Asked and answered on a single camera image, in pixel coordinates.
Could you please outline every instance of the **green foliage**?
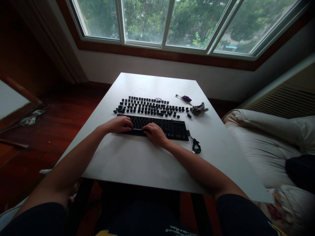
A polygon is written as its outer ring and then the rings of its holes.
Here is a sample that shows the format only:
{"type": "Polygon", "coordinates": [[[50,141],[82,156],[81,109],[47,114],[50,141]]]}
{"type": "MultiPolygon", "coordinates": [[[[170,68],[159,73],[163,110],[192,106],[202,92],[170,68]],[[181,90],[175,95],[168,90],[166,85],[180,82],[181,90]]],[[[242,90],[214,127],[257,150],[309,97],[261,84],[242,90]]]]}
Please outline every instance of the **green foliage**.
{"type": "MultiPolygon", "coordinates": [[[[254,37],[273,25],[286,7],[297,0],[245,0],[226,33],[220,47],[231,41],[250,40],[238,51],[249,51],[254,37]]],[[[229,0],[176,0],[167,44],[205,48],[229,0]]],[[[118,38],[114,0],[78,0],[88,34],[118,38]]],[[[161,43],[168,10],[168,0],[123,0],[125,37],[130,40],[161,43]]]]}

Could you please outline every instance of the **wire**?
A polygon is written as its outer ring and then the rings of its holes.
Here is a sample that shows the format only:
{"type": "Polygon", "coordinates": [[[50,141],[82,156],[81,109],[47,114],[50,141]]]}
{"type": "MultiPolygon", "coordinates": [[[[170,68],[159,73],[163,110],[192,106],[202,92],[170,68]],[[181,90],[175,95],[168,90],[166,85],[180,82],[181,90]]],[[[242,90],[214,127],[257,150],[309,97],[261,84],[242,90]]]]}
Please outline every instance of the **wire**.
{"type": "Polygon", "coordinates": [[[10,130],[12,128],[15,128],[15,127],[18,127],[18,126],[23,126],[23,127],[28,127],[28,126],[31,126],[31,125],[34,125],[37,123],[37,121],[39,120],[39,116],[42,115],[44,112],[45,112],[45,109],[47,108],[45,107],[44,109],[42,110],[36,110],[34,111],[32,114],[32,116],[29,116],[29,117],[25,117],[23,118],[22,120],[20,120],[20,123],[18,125],[15,125],[13,127],[10,127],[8,129],[5,129],[5,130],[2,130],[0,132],[3,133],[4,131],[7,131],[7,130],[10,130]]]}
{"type": "Polygon", "coordinates": [[[199,142],[198,142],[195,138],[193,138],[191,135],[190,135],[189,137],[193,140],[193,151],[194,151],[196,154],[201,153],[201,147],[200,147],[200,145],[199,145],[199,142]]]}

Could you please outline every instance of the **floor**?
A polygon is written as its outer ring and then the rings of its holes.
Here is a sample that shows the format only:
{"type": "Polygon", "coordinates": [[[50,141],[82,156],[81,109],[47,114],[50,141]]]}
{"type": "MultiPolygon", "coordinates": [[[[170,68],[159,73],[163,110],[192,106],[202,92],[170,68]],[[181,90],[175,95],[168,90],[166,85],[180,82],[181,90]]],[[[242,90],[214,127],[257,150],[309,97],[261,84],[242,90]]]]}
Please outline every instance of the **floor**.
{"type": "MultiPolygon", "coordinates": [[[[56,164],[109,87],[108,84],[88,82],[55,89],[41,97],[48,107],[35,125],[16,127],[0,134],[0,138],[29,145],[0,168],[0,213],[5,206],[15,206],[32,192],[44,177],[39,171],[56,164]]],[[[220,117],[237,106],[220,100],[210,99],[210,102],[220,117]]],[[[189,193],[182,193],[181,198],[184,204],[191,201],[189,193]]],[[[182,221],[196,227],[188,219],[182,221]]]]}

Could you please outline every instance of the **person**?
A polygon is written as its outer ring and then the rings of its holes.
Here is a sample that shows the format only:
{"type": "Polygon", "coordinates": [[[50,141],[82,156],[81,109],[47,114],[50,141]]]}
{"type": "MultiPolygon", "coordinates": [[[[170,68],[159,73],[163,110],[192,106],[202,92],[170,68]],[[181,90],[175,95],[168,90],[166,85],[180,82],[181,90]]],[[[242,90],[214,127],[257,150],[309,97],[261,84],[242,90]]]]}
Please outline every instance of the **person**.
{"type": "MultiPolygon", "coordinates": [[[[0,235],[64,235],[70,192],[81,177],[105,135],[132,130],[130,118],[115,117],[98,126],[73,148],[43,179],[0,235]]],[[[198,155],[167,139],[150,123],[143,127],[149,140],[171,154],[190,175],[212,193],[223,235],[284,235],[225,174],[198,155]]],[[[196,235],[167,209],[135,201],[109,222],[101,222],[97,236],[196,235]]]]}

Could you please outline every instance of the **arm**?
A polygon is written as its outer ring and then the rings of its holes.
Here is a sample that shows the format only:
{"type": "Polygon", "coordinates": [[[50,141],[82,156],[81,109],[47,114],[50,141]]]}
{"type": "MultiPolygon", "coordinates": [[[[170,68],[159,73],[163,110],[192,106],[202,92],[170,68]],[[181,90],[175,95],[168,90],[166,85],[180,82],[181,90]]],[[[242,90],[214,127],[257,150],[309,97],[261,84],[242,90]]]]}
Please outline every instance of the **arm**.
{"type": "Polygon", "coordinates": [[[108,133],[130,131],[130,118],[118,116],[98,126],[91,134],[73,148],[43,179],[14,216],[48,202],[57,202],[67,207],[70,191],[89,165],[97,147],[108,133]]]}
{"type": "Polygon", "coordinates": [[[184,166],[188,173],[199,183],[206,186],[213,193],[215,200],[228,193],[237,194],[244,198],[247,195],[225,174],[215,168],[209,162],[187,149],[167,139],[163,130],[156,124],[150,123],[143,127],[149,140],[165,150],[169,151],[184,166]]]}

